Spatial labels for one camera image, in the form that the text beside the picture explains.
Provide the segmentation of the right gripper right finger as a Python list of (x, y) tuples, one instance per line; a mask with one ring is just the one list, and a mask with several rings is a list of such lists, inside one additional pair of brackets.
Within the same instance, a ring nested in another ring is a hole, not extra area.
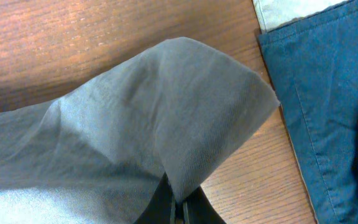
[(201, 187), (183, 201), (185, 224), (226, 224), (210, 204)]

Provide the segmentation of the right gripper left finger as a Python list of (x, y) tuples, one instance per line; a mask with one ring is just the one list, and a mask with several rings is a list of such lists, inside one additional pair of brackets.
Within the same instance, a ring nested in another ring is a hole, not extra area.
[(175, 224), (176, 201), (164, 173), (146, 209), (134, 224)]

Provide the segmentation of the grey shorts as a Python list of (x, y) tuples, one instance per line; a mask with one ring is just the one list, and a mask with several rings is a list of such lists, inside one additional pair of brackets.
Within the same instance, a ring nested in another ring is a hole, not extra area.
[(0, 223), (132, 223), (163, 175), (183, 200), (278, 106), (228, 55), (165, 40), (65, 96), (0, 113)]

